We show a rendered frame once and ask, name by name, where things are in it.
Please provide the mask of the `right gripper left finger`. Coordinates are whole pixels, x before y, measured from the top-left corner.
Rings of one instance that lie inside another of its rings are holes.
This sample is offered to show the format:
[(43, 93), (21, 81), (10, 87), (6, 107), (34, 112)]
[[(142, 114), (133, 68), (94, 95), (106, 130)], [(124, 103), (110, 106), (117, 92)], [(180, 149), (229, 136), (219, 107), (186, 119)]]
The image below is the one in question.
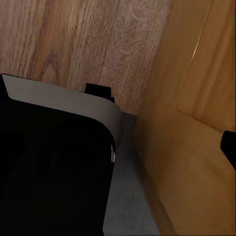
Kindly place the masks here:
[(26, 149), (22, 131), (0, 136), (0, 190)]

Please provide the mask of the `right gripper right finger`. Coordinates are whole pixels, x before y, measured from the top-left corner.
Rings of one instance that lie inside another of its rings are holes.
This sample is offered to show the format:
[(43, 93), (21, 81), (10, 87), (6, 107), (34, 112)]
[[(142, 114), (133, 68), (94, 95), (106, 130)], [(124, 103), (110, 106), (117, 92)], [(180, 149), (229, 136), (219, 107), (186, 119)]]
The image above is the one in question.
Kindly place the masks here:
[(236, 133), (232, 131), (225, 131), (220, 147), (236, 170)]

